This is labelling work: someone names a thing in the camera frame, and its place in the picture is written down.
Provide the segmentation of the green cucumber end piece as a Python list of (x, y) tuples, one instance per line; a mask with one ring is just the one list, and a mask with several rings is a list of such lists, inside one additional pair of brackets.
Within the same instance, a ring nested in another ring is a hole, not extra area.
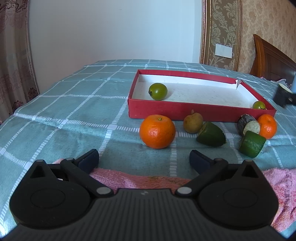
[(218, 126), (207, 121), (198, 132), (196, 141), (210, 147), (220, 147), (226, 143), (226, 136)]

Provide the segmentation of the red cardboard tray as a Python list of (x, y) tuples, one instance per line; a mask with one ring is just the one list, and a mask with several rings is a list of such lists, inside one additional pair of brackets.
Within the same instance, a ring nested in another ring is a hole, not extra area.
[[(153, 100), (149, 87), (162, 83), (168, 89), (166, 98)], [(253, 109), (262, 101), (266, 109)], [(258, 118), (263, 114), (274, 116), (276, 109), (246, 81), (203, 73), (169, 70), (137, 71), (128, 95), (128, 116), (144, 119), (152, 114), (182, 121), (194, 110), (205, 121), (236, 122), (243, 114)]]

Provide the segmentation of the brown small pear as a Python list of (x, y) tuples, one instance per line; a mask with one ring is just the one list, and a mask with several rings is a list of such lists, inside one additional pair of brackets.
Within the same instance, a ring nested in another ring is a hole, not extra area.
[(192, 110), (191, 114), (184, 118), (183, 127), (186, 132), (194, 134), (199, 132), (203, 126), (203, 122), (203, 116), (200, 113), (196, 113), (194, 110)]

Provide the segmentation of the green cucumber cut piece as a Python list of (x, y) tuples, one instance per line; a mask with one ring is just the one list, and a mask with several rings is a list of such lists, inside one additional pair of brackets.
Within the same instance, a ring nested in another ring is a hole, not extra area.
[(241, 141), (239, 152), (250, 158), (255, 158), (262, 150), (265, 142), (265, 137), (252, 131), (247, 131)]

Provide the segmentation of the dark sugarcane piece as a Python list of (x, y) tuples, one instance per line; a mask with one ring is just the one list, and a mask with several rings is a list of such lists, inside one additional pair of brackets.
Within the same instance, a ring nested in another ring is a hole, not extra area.
[(237, 121), (237, 129), (241, 136), (244, 136), (247, 131), (259, 134), (260, 124), (253, 116), (249, 114), (243, 114)]

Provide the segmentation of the gold framed wallpaper panel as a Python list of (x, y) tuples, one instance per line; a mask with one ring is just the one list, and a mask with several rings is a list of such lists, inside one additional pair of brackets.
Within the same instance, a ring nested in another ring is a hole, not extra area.
[[(202, 1), (202, 64), (237, 71), (242, 42), (242, 1)], [(215, 54), (216, 44), (232, 48), (230, 57)]]

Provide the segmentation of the white wall switch plate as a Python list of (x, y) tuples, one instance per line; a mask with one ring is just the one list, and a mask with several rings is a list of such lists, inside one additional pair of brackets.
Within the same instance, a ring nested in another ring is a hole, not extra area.
[(215, 56), (220, 56), (220, 57), (231, 59), (232, 52), (233, 52), (232, 47), (221, 45), (221, 44), (215, 45), (215, 53), (214, 53)]

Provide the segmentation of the large green tomato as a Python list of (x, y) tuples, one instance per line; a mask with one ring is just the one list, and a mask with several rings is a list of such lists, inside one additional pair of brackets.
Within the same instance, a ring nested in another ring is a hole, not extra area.
[(149, 87), (148, 93), (153, 100), (163, 100), (168, 94), (167, 87), (162, 83), (154, 83)]

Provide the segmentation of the wooden headboard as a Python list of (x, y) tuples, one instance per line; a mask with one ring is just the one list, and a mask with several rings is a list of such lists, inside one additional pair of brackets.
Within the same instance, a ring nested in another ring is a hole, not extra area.
[(250, 75), (273, 81), (285, 79), (288, 84), (292, 84), (296, 70), (295, 62), (257, 34), (253, 37), (255, 60)]

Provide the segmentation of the small green tomato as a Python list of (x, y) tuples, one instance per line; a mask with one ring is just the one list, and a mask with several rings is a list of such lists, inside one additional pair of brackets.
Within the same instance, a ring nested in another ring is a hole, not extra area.
[(262, 101), (256, 101), (252, 105), (253, 109), (266, 109), (266, 105)]

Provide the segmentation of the pink towel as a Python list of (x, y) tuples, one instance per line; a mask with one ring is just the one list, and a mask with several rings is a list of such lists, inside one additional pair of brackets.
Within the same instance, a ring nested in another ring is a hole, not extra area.
[[(273, 168), (263, 171), (277, 195), (279, 207), (272, 222), (272, 227), (290, 236), (295, 230), (295, 169)], [(189, 179), (165, 176), (137, 176), (120, 171), (96, 168), (90, 176), (116, 191), (118, 188), (160, 189), (178, 187), (189, 182)]]

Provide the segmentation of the large orange mandarin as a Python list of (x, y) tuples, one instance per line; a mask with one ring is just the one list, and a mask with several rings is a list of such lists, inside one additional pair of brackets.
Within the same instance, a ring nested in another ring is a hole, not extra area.
[(164, 115), (149, 115), (139, 128), (141, 140), (150, 148), (164, 149), (174, 140), (176, 128), (172, 120)]

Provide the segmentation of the brown patterned curtain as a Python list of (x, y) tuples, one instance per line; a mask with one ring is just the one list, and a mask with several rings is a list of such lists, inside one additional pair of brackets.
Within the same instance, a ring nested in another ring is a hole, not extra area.
[(28, 21), (29, 1), (1, 1), (1, 123), (39, 94)]

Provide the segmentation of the small orange mandarin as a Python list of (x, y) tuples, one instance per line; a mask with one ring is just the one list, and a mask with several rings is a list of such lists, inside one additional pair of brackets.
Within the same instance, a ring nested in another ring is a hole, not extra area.
[(260, 125), (259, 135), (269, 140), (276, 134), (277, 123), (273, 116), (263, 114), (257, 119), (257, 122)]

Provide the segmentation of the teal checked bedsheet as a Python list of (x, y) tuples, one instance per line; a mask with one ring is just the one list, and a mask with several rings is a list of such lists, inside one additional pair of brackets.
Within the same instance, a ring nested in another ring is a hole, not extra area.
[(267, 101), (278, 87), (275, 82), (249, 74), (198, 63), (163, 60), (101, 60), (56, 82), (49, 90), (19, 107), (1, 125), (1, 236), (15, 227), (9, 201), (21, 179), (38, 159), (53, 163), (77, 158), (91, 149), (99, 151), (104, 180), (124, 173), (192, 179), (189, 153), (197, 149), (210, 158), (239, 163), (240, 136), (234, 123), (218, 123), (226, 135), (219, 148), (201, 145), (175, 122), (176, 138), (169, 148), (154, 150), (139, 137), (141, 120), (128, 116), (127, 99), (139, 69), (187, 71), (244, 80)]

